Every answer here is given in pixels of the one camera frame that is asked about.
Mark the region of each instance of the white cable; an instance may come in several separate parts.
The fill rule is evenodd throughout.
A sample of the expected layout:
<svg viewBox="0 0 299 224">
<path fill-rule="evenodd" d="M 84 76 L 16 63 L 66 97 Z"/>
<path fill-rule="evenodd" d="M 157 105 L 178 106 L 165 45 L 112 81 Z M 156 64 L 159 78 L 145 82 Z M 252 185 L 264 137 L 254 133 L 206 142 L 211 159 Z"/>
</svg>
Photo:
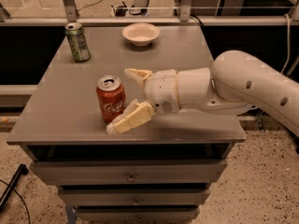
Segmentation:
<svg viewBox="0 0 299 224">
<path fill-rule="evenodd" d="M 290 59 L 290 53 L 291 53 L 291 41 L 290 41 L 290 17 L 289 17 L 289 15 L 288 14 L 285 14 L 284 15 L 285 17 L 286 17 L 286 20 L 287 20 L 287 25 L 288 25 L 288 27 L 287 27 L 287 29 L 288 29 L 288 32 L 287 32 L 287 46 L 288 46 L 288 54 L 287 54 L 287 60 L 286 60 L 286 62 L 284 63 L 284 65 L 283 65 L 283 68 L 282 68 L 282 70 L 281 70 L 281 74 L 283 74 L 284 73 L 284 70 L 286 69 L 286 67 L 287 67 L 287 65 L 288 65 L 288 62 L 289 62 L 289 59 Z"/>
</svg>

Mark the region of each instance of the white bowl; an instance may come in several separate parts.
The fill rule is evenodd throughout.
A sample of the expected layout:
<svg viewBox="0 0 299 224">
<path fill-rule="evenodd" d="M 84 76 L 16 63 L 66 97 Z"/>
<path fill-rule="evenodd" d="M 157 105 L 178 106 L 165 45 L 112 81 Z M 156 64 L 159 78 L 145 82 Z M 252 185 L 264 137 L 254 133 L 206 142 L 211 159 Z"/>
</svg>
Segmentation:
<svg viewBox="0 0 299 224">
<path fill-rule="evenodd" d="M 159 28 L 149 23 L 131 24 L 122 30 L 122 35 L 138 47 L 147 46 L 159 34 Z"/>
</svg>

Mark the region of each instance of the table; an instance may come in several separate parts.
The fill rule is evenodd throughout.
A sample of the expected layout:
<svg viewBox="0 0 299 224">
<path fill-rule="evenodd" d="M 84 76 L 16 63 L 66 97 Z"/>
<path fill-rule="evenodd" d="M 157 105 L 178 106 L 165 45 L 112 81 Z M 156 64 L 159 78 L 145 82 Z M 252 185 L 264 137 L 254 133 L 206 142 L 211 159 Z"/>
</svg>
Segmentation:
<svg viewBox="0 0 299 224">
<path fill-rule="evenodd" d="M 30 168 L 86 220 L 185 220 L 199 213 L 226 156 L 245 134 L 236 116 L 182 110 L 156 115 L 123 134 L 106 134 L 97 80 L 120 77 L 127 103 L 144 100 L 125 68 L 186 70 L 213 60 L 200 27 L 159 26 L 151 45 L 126 41 L 123 27 L 87 27 L 92 57 L 73 61 L 65 39 L 7 138 Z"/>
</svg>

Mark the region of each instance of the drawer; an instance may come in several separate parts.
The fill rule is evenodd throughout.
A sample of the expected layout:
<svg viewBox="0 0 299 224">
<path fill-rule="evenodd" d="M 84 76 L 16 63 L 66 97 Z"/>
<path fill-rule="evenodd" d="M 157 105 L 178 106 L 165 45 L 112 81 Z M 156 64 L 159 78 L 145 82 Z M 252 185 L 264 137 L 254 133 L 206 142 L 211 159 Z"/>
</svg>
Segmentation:
<svg viewBox="0 0 299 224">
<path fill-rule="evenodd" d="M 101 185 L 210 183 L 226 160 L 34 162 L 31 170 L 46 184 Z"/>
<path fill-rule="evenodd" d="M 195 207 L 171 208 L 105 208 L 105 209 L 79 209 L 77 215 L 87 221 L 178 221 L 192 220 L 199 214 Z"/>
<path fill-rule="evenodd" d="M 58 195 L 71 206 L 198 206 L 206 201 L 209 190 L 150 189 L 150 187 L 147 189 L 126 189 L 125 187 L 123 189 L 61 189 Z"/>
</svg>

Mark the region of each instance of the can top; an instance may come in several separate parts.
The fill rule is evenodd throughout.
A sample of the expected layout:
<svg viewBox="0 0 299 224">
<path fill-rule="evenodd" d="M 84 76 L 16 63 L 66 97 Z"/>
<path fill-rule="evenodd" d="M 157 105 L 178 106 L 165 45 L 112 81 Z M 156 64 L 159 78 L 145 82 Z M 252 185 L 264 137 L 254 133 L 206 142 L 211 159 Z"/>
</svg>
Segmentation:
<svg viewBox="0 0 299 224">
<path fill-rule="evenodd" d="M 65 29 L 68 31 L 76 31 L 77 29 L 80 29 L 82 27 L 82 24 L 80 22 L 70 22 L 65 26 Z"/>
<path fill-rule="evenodd" d="M 121 85 L 121 80 L 112 75 L 101 77 L 97 82 L 97 87 L 102 91 L 114 91 Z"/>
</svg>

